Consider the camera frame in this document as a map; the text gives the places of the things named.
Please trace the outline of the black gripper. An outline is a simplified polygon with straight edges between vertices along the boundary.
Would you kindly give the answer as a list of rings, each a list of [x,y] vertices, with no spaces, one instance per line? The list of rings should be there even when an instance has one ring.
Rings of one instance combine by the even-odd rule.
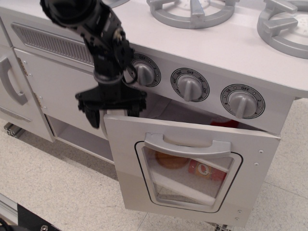
[[[108,109],[127,110],[128,116],[139,117],[146,109],[147,93],[133,86],[136,79],[127,82],[122,78],[111,84],[98,84],[93,89],[77,93],[78,108],[86,114],[86,118],[94,128],[100,126],[100,111]]]

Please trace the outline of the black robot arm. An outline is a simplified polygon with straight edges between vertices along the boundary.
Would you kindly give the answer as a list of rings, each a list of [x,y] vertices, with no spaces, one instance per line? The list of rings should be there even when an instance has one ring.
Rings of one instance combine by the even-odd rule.
[[[147,94],[131,87],[138,78],[134,50],[113,10],[101,0],[42,0],[40,5],[54,24],[80,35],[93,58],[98,86],[75,95],[90,124],[99,128],[101,110],[125,109],[138,117]]]

